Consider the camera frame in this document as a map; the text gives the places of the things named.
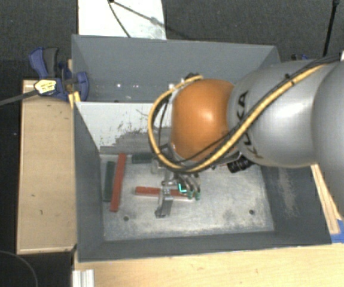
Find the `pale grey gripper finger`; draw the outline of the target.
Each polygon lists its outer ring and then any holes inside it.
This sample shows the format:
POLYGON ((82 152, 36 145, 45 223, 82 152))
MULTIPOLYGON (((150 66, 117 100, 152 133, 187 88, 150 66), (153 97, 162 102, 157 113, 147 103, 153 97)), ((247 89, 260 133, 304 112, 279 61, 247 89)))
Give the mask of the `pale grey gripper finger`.
POLYGON ((164 214, 169 215, 171 213, 173 204, 173 196, 169 189, 164 190, 164 214))
POLYGON ((158 200, 158 206, 157 209, 155 211, 155 216, 156 218, 163 218, 166 216, 165 213, 165 198, 166 198, 166 194, 165 194, 165 190, 161 189, 159 192, 159 200, 158 200))

